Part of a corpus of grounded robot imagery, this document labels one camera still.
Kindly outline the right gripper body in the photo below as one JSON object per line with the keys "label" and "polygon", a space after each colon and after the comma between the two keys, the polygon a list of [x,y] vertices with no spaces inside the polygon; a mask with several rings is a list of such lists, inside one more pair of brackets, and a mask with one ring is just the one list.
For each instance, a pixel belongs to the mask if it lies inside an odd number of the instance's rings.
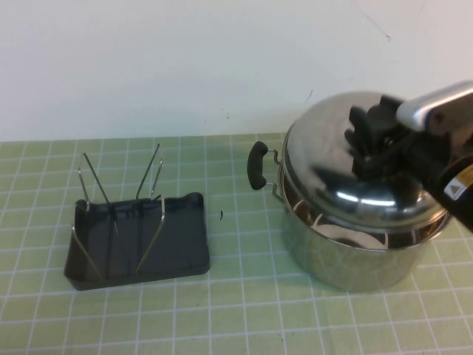
{"label": "right gripper body", "polygon": [[371,155],[385,154],[386,169],[404,169],[402,160],[443,162],[438,138],[416,133],[397,120],[397,110],[403,101],[391,95],[382,95],[371,112],[377,118],[376,129],[371,130]]}

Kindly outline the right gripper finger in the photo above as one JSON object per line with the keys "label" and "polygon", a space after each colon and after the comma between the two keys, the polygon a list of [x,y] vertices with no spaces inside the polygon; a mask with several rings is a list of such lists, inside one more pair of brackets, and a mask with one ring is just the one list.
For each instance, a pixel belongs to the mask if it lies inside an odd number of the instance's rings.
{"label": "right gripper finger", "polygon": [[373,130],[378,125],[377,118],[373,113],[359,106],[352,106],[350,108],[349,120],[354,130]]}
{"label": "right gripper finger", "polygon": [[353,153],[353,173],[355,175],[382,175],[385,173],[387,156],[385,154],[362,155]]}

